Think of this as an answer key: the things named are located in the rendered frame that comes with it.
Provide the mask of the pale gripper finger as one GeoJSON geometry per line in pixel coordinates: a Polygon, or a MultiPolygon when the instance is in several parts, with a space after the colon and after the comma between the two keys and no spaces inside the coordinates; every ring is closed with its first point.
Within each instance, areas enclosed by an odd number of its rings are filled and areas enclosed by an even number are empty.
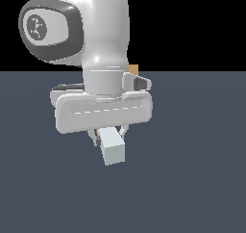
{"type": "Polygon", "coordinates": [[[128,124],[124,124],[121,126],[120,130],[119,130],[119,134],[121,137],[124,137],[124,135],[126,134],[126,132],[129,129],[129,125],[128,124]]]}
{"type": "Polygon", "coordinates": [[[100,137],[98,135],[95,134],[93,129],[88,130],[87,133],[90,136],[90,138],[92,139],[93,144],[95,146],[100,146],[101,145],[101,139],[100,139],[100,137]]]}

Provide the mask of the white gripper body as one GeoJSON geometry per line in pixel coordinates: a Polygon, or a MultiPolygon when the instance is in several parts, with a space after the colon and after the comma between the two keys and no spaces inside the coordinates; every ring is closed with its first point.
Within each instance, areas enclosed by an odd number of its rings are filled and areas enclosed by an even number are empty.
{"type": "Polygon", "coordinates": [[[152,82],[128,71],[85,71],[84,82],[50,91],[56,128],[62,133],[147,122],[152,82]]]}

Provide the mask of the pale grey square peg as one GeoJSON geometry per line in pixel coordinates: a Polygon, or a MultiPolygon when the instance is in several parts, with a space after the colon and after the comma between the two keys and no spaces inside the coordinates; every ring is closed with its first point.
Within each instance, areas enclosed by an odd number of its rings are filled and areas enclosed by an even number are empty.
{"type": "Polygon", "coordinates": [[[115,127],[100,128],[101,150],[106,166],[125,161],[125,143],[115,127]]]}

